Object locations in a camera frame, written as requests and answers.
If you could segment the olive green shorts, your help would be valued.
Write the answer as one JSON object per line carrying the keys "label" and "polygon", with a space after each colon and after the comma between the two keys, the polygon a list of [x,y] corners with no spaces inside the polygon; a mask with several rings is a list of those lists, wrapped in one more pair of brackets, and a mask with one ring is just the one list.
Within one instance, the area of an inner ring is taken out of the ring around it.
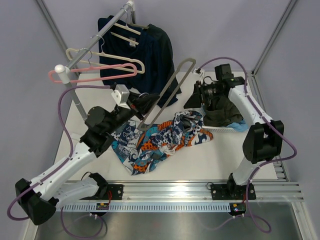
{"label": "olive green shorts", "polygon": [[227,127],[240,123],[244,118],[238,108],[226,97],[215,97],[203,106],[203,122],[209,127]]}

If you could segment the pink hanger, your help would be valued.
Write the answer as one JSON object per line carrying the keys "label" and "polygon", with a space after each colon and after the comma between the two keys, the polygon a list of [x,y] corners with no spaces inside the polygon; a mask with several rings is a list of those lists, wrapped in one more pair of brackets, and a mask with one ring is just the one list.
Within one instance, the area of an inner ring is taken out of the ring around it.
{"label": "pink hanger", "polygon": [[[120,70],[126,73],[101,77],[100,75],[98,75],[98,71],[102,71],[102,70]],[[70,78],[71,73],[73,74],[88,73],[89,76],[91,76],[91,78],[71,79]],[[96,82],[96,81],[123,79],[123,78],[135,77],[137,74],[138,74],[138,69],[132,63],[90,66],[90,67],[76,68],[76,69],[69,69],[68,67],[62,64],[58,64],[54,67],[54,70],[51,70],[48,72],[48,77],[55,84],[68,84],[68,83],[89,83],[89,82]]]}

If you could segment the patterned colourful shorts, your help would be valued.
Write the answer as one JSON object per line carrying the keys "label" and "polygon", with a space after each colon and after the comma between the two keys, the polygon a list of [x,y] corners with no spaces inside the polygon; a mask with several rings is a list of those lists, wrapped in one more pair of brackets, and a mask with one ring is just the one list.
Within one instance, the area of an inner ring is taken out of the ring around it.
{"label": "patterned colourful shorts", "polygon": [[182,148],[213,140],[203,123],[202,114],[194,110],[176,112],[172,120],[153,124],[146,131],[139,130],[136,121],[128,120],[111,134],[111,148],[131,175],[146,174]]}

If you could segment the light blue shorts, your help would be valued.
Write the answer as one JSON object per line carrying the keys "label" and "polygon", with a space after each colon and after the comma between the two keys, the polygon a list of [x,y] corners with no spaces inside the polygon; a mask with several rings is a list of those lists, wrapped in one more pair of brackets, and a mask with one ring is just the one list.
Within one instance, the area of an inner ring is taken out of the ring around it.
{"label": "light blue shorts", "polygon": [[227,125],[227,127],[232,128],[236,132],[241,132],[241,133],[245,132],[249,129],[249,127],[244,119],[241,120],[240,122],[233,122],[233,123]]}

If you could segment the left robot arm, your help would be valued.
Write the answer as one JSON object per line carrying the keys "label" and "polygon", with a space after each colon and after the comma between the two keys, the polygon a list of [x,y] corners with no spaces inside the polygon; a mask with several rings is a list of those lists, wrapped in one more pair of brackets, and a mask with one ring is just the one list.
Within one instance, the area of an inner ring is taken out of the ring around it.
{"label": "left robot arm", "polygon": [[101,106],[92,107],[85,120],[87,131],[70,152],[42,174],[31,180],[21,178],[15,184],[17,202],[36,226],[47,222],[56,212],[70,203],[107,195],[108,182],[99,174],[65,184],[75,173],[98,159],[112,145],[112,134],[133,116],[143,118],[159,99],[157,94],[139,96],[130,92],[126,105],[115,105],[109,112]]}

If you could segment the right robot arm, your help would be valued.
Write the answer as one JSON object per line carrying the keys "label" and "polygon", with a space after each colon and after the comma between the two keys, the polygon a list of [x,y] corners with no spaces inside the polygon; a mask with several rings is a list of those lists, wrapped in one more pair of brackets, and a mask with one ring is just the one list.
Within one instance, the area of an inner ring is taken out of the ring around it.
{"label": "right robot arm", "polygon": [[229,64],[215,67],[216,80],[205,83],[205,72],[200,68],[193,70],[197,80],[193,92],[184,108],[199,108],[209,105],[217,97],[228,98],[248,125],[242,144],[243,159],[232,172],[226,183],[211,184],[213,200],[254,200],[256,193],[253,178],[262,164],[269,163],[282,150],[284,124],[273,120],[260,107],[248,90],[246,77],[234,76]]}

